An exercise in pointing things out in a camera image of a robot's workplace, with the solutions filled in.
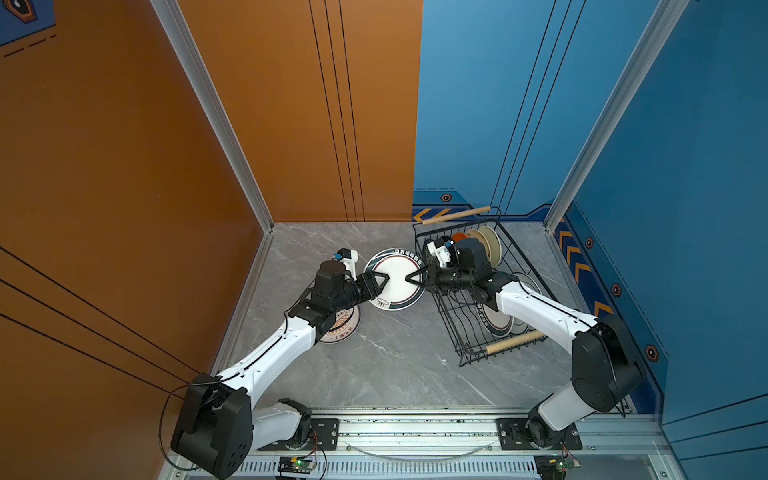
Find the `black wire dish rack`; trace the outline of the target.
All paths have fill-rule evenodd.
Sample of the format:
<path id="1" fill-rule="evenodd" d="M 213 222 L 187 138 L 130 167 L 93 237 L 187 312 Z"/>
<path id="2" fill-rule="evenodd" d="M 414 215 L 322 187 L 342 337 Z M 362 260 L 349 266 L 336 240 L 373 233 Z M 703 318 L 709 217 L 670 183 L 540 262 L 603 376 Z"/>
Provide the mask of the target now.
<path id="1" fill-rule="evenodd" d="M 465 211 L 418 221 L 413 230 L 426 266 L 412 278 L 432 295 L 461 366 L 543 340 L 504 344 L 533 328 L 501 311 L 502 286 L 519 281 L 524 292 L 548 297 L 552 290 L 499 216 Z"/>

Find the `white plate orange sunburst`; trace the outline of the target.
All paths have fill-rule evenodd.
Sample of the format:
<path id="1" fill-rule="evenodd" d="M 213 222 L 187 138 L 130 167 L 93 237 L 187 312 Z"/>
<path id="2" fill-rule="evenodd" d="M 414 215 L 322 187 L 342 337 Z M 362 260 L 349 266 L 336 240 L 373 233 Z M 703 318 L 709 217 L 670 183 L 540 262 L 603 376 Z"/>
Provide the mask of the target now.
<path id="1" fill-rule="evenodd" d="M 358 306 L 354 306 L 351 309 L 340 310 L 336 314 L 334 325 L 319 339 L 319 341 L 325 344 L 335 344 L 349 338 L 357 330 L 360 318 L 361 314 Z"/>

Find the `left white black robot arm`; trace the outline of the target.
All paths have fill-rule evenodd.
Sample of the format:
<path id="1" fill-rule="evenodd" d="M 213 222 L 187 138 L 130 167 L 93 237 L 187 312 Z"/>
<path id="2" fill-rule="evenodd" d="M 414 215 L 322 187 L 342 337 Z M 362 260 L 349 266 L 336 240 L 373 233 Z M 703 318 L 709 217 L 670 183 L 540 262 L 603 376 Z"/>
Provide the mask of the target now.
<path id="1" fill-rule="evenodd" d="M 340 259 L 322 262 L 270 337 L 219 374 L 200 374 L 182 386 L 184 401 L 170 447 L 162 452 L 172 451 L 226 479 L 253 449 L 275 442 L 305 445 L 311 431 L 309 407 L 287 398 L 267 408 L 257 403 L 294 360 L 332 329 L 340 311 L 377 298 L 389 282 L 386 273 L 354 274 L 352 266 Z"/>

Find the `white plate dark rim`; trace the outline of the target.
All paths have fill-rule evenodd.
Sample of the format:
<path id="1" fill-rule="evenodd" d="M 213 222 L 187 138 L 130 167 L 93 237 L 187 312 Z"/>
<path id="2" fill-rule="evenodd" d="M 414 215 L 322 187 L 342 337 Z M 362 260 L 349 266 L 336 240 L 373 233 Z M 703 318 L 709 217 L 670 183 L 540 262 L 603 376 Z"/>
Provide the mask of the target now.
<path id="1" fill-rule="evenodd" d="M 424 266 L 425 263 L 416 253 L 403 248 L 387 248 L 375 254 L 367 262 L 364 271 L 387 273 L 389 282 L 383 292 L 370 300 L 370 303 L 387 311 L 404 310 L 415 305 L 425 289 L 407 283 L 404 277 Z"/>

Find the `white plate green rim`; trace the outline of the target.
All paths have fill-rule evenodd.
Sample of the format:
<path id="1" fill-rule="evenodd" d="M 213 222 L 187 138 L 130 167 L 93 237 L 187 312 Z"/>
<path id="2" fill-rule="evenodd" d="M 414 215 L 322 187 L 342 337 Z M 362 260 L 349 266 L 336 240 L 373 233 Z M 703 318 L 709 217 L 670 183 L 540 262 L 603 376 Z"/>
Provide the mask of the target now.
<path id="1" fill-rule="evenodd" d="M 510 334 L 514 321 L 511 316 L 496 311 L 488 305 L 478 306 L 478 315 L 486 329 L 496 338 Z"/>

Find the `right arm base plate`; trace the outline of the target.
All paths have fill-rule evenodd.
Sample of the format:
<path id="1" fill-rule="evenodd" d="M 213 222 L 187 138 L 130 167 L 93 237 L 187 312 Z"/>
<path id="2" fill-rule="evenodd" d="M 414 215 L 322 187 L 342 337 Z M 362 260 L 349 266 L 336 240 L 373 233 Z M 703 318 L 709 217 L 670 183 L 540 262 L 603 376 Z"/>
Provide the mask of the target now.
<path id="1" fill-rule="evenodd" d="M 502 417 L 495 421 L 501 448 L 511 450 L 567 450 L 583 448 L 575 424 L 562 431 L 551 430 L 545 423 L 531 418 Z"/>

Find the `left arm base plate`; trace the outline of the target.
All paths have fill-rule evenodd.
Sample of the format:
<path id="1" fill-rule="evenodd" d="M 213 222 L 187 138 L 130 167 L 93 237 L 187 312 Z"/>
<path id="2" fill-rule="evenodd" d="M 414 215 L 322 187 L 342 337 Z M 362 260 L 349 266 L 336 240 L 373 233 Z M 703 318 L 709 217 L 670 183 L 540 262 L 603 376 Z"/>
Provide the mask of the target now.
<path id="1" fill-rule="evenodd" d="M 309 451 L 316 443 L 325 451 L 335 451 L 339 440 L 340 420 L 338 418 L 316 418 L 304 425 L 295 438 L 275 441 L 259 448 L 259 451 Z"/>

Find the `white plate grey pattern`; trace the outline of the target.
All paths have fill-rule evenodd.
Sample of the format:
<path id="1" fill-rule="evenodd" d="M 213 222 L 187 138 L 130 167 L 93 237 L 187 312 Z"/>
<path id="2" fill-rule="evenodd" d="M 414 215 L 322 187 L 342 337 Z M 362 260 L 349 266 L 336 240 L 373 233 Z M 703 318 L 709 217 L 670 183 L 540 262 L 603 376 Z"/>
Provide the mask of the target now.
<path id="1" fill-rule="evenodd" d="M 523 272 L 516 272 L 515 275 L 517 276 L 518 280 L 526 286 L 527 289 L 541 294 L 539 285 L 534 281 L 532 277 Z M 531 327 L 527 323 L 516 317 L 512 317 L 512 321 L 513 323 L 509 331 L 511 335 L 521 335 L 531 330 Z"/>

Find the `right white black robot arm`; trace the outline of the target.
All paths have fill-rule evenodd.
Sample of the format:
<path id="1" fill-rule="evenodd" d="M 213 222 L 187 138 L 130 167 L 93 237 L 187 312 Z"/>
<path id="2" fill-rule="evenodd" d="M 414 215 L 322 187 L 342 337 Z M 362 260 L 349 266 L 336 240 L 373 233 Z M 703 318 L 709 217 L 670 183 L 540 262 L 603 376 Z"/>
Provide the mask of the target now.
<path id="1" fill-rule="evenodd" d="M 575 422 L 610 412 L 646 380 L 642 353 L 623 319 L 599 319 L 535 292 L 517 275 L 492 267 L 476 239 L 455 247 L 429 242 L 425 265 L 404 280 L 443 295 L 467 292 L 475 303 L 526 323 L 571 356 L 569 383 L 528 414 L 527 437 L 541 449 L 557 444 Z"/>

